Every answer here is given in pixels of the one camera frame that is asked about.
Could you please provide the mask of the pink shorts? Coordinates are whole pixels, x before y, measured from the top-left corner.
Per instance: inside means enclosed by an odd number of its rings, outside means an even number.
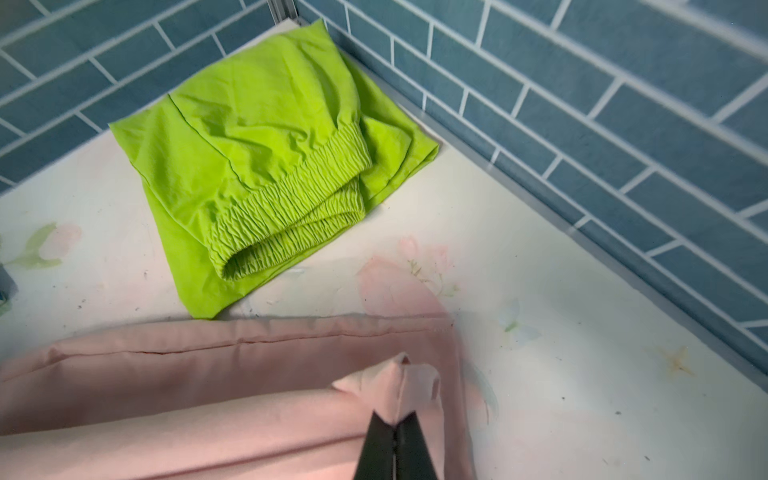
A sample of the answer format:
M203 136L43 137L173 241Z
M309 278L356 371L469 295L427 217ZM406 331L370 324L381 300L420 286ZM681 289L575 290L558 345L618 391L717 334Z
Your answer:
M1 367L5 479L349 479L372 420L415 415L440 479L474 473L444 316L148 323Z

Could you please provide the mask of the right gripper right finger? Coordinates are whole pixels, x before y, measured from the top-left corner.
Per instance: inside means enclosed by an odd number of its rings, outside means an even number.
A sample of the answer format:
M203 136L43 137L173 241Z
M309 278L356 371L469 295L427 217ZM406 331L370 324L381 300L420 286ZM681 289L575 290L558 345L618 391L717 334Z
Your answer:
M396 480L438 479L416 413L411 413L395 427L394 440Z

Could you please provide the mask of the lime green shorts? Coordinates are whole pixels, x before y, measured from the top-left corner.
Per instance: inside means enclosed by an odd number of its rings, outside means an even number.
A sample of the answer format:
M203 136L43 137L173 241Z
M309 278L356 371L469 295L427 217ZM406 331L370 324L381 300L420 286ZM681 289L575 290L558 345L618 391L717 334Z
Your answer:
M439 151L322 22L206 67L110 129L196 319L333 241Z

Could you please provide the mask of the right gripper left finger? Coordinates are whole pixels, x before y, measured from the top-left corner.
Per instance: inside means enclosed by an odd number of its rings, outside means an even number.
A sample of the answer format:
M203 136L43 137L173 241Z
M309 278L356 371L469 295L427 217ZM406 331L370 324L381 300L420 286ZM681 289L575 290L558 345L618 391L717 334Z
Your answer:
M373 413L353 479L393 480L395 443L395 429Z

